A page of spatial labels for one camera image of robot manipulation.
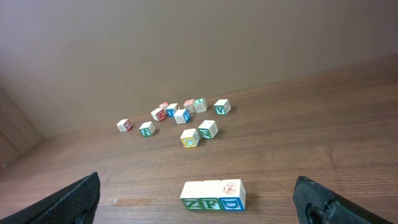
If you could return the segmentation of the blue edged wooden block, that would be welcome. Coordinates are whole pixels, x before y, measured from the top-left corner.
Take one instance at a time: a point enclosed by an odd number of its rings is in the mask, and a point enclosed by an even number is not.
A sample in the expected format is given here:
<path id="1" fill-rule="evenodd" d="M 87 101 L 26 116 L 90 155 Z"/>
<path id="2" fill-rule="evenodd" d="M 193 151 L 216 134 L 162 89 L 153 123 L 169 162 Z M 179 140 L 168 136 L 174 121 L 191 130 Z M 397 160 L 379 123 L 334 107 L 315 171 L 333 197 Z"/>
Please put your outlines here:
<path id="1" fill-rule="evenodd" d="M 229 179 L 221 181 L 219 201 L 223 210 L 245 211 L 246 190 L 241 179 Z"/>

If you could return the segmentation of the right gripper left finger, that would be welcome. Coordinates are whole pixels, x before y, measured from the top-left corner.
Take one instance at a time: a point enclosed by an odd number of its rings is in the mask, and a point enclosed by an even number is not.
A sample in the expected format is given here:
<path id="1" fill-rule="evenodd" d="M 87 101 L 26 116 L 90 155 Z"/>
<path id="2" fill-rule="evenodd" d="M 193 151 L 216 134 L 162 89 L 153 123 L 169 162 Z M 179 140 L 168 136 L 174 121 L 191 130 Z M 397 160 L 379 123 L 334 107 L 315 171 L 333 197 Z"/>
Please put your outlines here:
<path id="1" fill-rule="evenodd" d="M 92 224 L 100 200 L 97 172 L 1 219 L 1 224 Z"/>

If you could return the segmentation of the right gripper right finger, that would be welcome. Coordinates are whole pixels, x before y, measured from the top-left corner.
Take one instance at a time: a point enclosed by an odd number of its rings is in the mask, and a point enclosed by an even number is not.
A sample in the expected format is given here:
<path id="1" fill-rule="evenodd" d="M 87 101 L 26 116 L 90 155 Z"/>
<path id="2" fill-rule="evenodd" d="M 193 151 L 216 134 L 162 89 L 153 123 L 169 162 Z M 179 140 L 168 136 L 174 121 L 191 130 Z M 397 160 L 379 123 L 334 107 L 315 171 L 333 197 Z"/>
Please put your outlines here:
<path id="1" fill-rule="evenodd" d="M 293 201 L 300 224 L 392 224 L 305 176 L 297 178 Z"/>

